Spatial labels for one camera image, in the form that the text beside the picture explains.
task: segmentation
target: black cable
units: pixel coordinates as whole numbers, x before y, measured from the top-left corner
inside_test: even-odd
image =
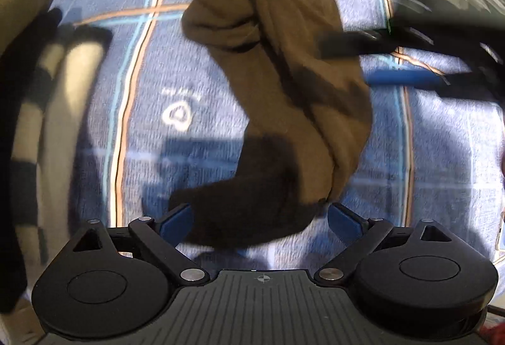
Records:
[[[497,307],[495,305],[488,305],[487,311],[490,314],[498,315],[499,317],[505,318],[505,309]]]

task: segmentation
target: orange stripe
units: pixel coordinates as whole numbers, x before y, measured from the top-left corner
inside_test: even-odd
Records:
[[[496,261],[493,262],[494,266],[497,266],[500,262],[505,260],[505,255],[503,257],[498,258]]]
[[[392,0],[385,0],[387,3],[386,11],[388,12],[388,19],[393,16],[393,3]],[[410,59],[413,62],[417,62],[421,65],[422,62],[416,61],[410,56],[404,55],[402,53],[403,49],[398,48],[396,52],[393,52],[392,55],[398,59],[398,63],[401,64],[403,60]],[[408,147],[407,147],[407,181],[406,181],[406,199],[405,199],[405,212],[402,213],[402,218],[404,217],[404,224],[409,226],[412,220],[412,205],[413,205],[413,175],[414,175],[414,164],[413,164],[413,120],[412,120],[412,111],[410,107],[410,101],[408,96],[408,89],[406,87],[402,88],[403,91],[403,106],[405,108],[405,131],[406,137],[408,139]]]
[[[503,123],[503,125],[502,125],[503,136],[505,137],[505,114],[503,113],[503,111],[502,111],[502,123]],[[504,162],[504,160],[502,160],[500,162],[500,166],[502,167],[502,172],[504,172],[504,169],[505,169],[505,167],[502,165],[502,162]],[[495,255],[496,255],[496,251],[498,251],[498,252],[503,251],[503,250],[500,250],[499,244],[500,244],[500,237],[502,235],[502,232],[505,232],[505,229],[503,229],[504,222],[505,222],[505,202],[502,203],[502,212],[500,214],[500,227],[498,228],[498,235],[496,236],[496,244],[494,246]],[[503,258],[505,258],[505,256],[501,257],[497,261],[500,262]]]
[[[430,66],[429,64],[421,62],[420,60],[417,60],[411,56],[405,55],[404,53],[392,52],[391,55],[398,58],[398,59],[405,60],[405,61],[413,64],[414,66],[424,67],[425,69],[431,70],[433,73],[443,75],[443,72],[441,72],[440,70],[435,69],[434,67]]]
[[[163,0],[156,1],[156,11],[153,14],[158,14],[158,8],[162,6]],[[156,18],[153,18],[150,22],[149,28],[147,30],[146,36],[142,41],[140,50],[138,52],[138,57],[135,60],[135,66],[133,68],[132,77],[130,80],[130,88],[128,91],[128,99],[126,103],[126,109],[122,117],[122,132],[121,132],[121,143],[119,146],[119,158],[118,158],[118,171],[116,174],[116,223],[119,226],[123,226],[123,176],[124,176],[124,165],[126,159],[126,152],[128,146],[128,126],[131,116],[131,111],[133,108],[133,103],[135,101],[135,94],[137,91],[138,76],[140,75],[140,70],[142,67],[142,62],[144,56],[146,55],[146,49],[152,36],[152,32],[156,26]]]
[[[92,16],[84,19],[80,22],[74,23],[74,26],[83,25],[86,23],[96,22],[98,20],[111,19],[120,16],[133,16],[133,15],[150,15],[152,13],[162,13],[162,12],[173,12],[176,10],[186,10],[189,3],[179,3],[173,5],[160,5],[151,8],[134,8],[134,9],[122,9],[114,12],[106,12],[100,15]]]

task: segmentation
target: ribbed black surface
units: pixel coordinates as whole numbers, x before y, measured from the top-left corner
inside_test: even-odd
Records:
[[[40,345],[67,343],[81,342],[49,335]],[[179,291],[170,308],[151,325],[129,336],[96,343],[425,344],[383,332],[361,316],[344,290],[318,287],[300,270],[222,271],[210,284]],[[473,335],[450,344],[484,342]]]

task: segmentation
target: brown sock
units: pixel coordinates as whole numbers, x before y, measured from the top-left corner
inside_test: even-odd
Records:
[[[236,176],[173,193],[194,243],[243,247],[304,229],[358,166],[372,109],[357,58],[322,61],[334,0],[193,0],[182,19],[226,74],[250,122]]]

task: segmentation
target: blue bedsheet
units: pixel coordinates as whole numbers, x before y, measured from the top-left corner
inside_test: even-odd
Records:
[[[64,22],[90,23],[114,34],[77,145],[71,227],[87,218],[122,226],[141,215],[159,217],[173,190],[233,176],[247,117],[206,50],[181,32],[190,1],[54,0]],[[337,0],[348,30],[384,27],[393,2]],[[155,6],[159,14],[153,16]],[[406,53],[442,71],[465,68],[458,59]],[[365,73],[411,67],[390,55],[362,57],[361,64]],[[498,107],[403,87],[373,89],[371,98],[372,135],[342,203],[396,225],[434,218],[497,260],[501,270]],[[324,218],[301,234],[240,252],[179,246],[210,271],[314,271],[343,248]]]

